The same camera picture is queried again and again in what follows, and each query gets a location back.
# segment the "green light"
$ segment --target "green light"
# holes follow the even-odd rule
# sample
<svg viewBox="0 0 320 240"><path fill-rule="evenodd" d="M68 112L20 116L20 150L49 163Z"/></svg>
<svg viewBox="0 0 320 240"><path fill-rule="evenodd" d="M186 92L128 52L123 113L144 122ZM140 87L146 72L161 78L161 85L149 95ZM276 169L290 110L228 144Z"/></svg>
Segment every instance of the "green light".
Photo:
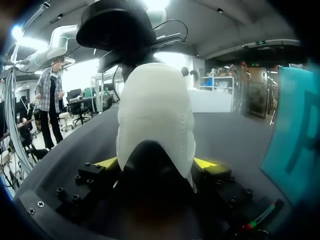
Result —
<svg viewBox="0 0 320 240"><path fill-rule="evenodd" d="M252 228L254 228L255 226L257 226L257 222L256 222L256 221L251 221L251 222L249 223L249 225L250 225Z"/></svg>
<svg viewBox="0 0 320 240"><path fill-rule="evenodd" d="M266 41L256 41L255 44L256 45L265 45Z"/></svg>

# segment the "black pants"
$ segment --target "black pants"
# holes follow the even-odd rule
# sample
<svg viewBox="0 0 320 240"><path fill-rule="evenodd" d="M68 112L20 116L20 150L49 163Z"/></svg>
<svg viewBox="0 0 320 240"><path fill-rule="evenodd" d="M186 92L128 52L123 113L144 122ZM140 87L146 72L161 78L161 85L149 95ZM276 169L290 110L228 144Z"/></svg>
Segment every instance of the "black pants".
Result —
<svg viewBox="0 0 320 240"><path fill-rule="evenodd" d="M64 138L61 135L61 130L58 123L58 114L54 107L50 107L49 110L50 123L52 125L52 131L55 136L56 143L60 143ZM52 142L49 124L48 124L48 112L39 110L39 117L41 122L41 130L44 139L45 147L48 149L53 148L55 145Z"/></svg>

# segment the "ceiling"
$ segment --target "ceiling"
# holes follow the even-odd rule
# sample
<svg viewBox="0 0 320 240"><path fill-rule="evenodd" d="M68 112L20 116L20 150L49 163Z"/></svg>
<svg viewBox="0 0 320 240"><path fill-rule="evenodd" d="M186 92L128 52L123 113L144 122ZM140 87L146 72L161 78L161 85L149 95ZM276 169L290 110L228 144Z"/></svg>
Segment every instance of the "ceiling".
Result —
<svg viewBox="0 0 320 240"><path fill-rule="evenodd" d="M55 28L78 24L84 9L93 2L94 0L50 0L50 8L26 29L25 36L49 43ZM223 14L218 13L218 8L223 10ZM175 51L202 58L255 41L296 39L285 20L266 0L170 0L166 11L168 20L180 20L189 30L186 44L176 46ZM60 20L57 19L59 14L63 14ZM174 33L184 34L184 26L170 22L157 31L158 36ZM75 39L70 39L68 52L78 46ZM24 59L33 52L32 49L23 48L18 53L18 59ZM77 62L94 58L93 49L80 47L70 57Z"/></svg>

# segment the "plaid shirt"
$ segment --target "plaid shirt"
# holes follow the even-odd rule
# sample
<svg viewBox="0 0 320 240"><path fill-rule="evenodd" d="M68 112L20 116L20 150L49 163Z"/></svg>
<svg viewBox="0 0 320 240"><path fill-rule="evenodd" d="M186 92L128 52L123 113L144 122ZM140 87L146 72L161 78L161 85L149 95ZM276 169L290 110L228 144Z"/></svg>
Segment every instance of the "plaid shirt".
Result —
<svg viewBox="0 0 320 240"><path fill-rule="evenodd" d="M36 83L34 94L41 95L39 102L39 109L41 111L49 112L50 109L50 87L51 87L51 67L43 70L38 82ZM54 81L55 90L54 90L54 104L55 104L55 112L59 113L59 99L58 92L62 91L61 84L61 72L58 72L57 80Z"/></svg>

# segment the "computer monitor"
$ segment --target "computer monitor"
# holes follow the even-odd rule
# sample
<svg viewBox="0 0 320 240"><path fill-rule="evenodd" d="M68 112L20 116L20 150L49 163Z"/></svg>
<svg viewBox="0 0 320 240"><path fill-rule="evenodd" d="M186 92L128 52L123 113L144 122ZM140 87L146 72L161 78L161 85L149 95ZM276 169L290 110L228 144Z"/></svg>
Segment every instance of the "computer monitor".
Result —
<svg viewBox="0 0 320 240"><path fill-rule="evenodd" d="M5 119L5 102L0 103L0 138L7 132L7 123Z"/></svg>
<svg viewBox="0 0 320 240"><path fill-rule="evenodd" d="M74 90L71 90L70 92L68 92L68 97L70 99L74 99L78 96L81 96L81 88L79 89L74 89Z"/></svg>

